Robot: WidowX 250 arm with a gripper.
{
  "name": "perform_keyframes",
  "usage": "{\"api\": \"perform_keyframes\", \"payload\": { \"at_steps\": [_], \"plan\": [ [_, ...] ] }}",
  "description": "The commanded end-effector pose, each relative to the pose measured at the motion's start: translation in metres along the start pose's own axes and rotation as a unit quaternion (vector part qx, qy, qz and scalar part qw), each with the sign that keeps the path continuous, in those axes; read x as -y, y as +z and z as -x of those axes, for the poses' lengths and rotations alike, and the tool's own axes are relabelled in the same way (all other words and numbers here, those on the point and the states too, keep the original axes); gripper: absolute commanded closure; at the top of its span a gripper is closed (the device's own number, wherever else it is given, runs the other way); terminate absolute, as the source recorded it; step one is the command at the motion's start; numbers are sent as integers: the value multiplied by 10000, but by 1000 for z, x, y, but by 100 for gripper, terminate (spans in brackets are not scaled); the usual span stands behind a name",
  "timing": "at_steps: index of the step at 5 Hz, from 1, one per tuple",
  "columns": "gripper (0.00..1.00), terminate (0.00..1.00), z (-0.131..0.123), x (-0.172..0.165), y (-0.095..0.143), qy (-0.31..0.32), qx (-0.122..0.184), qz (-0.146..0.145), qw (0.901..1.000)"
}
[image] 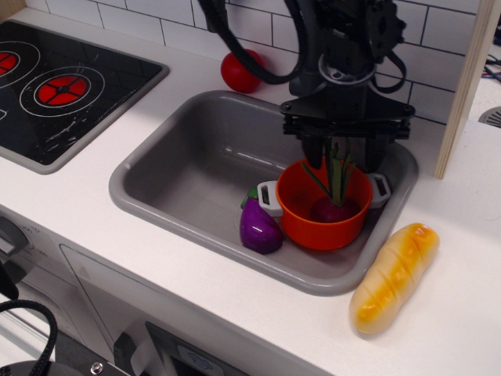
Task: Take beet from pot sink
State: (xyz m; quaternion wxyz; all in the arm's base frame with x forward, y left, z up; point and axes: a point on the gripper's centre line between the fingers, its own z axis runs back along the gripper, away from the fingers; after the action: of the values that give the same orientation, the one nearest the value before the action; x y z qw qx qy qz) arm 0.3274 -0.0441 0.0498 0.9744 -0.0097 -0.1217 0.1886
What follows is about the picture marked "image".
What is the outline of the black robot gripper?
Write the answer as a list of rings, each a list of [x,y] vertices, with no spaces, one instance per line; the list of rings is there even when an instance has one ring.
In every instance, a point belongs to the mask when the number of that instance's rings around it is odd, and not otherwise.
[[[402,74],[395,85],[379,86],[375,70],[369,70],[352,82],[323,78],[323,83],[313,94],[281,104],[283,131],[301,139],[310,166],[315,169],[322,166],[322,137],[367,138],[367,172],[375,172],[380,167],[391,141],[409,138],[414,107],[386,97],[403,86],[406,66],[395,52],[390,52],[387,57]]]

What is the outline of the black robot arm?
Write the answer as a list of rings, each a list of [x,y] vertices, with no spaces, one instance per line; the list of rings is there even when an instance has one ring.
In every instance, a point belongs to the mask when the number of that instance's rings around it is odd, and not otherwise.
[[[290,83],[295,97],[281,105],[283,130],[302,143],[318,168],[324,141],[356,140],[356,157],[375,172],[387,147],[408,139],[413,106],[391,99],[407,71],[396,55],[406,24],[393,1],[300,1],[308,50],[301,73]]]

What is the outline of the black robot base with screw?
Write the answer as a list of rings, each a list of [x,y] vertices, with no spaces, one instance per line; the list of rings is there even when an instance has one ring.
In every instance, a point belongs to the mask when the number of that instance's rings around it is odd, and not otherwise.
[[[31,342],[22,341],[19,347],[26,350],[27,355],[2,367],[7,369],[7,375],[30,375],[48,344],[49,337],[44,335],[35,337]],[[41,375],[127,375],[60,331],[50,349],[52,354]]]

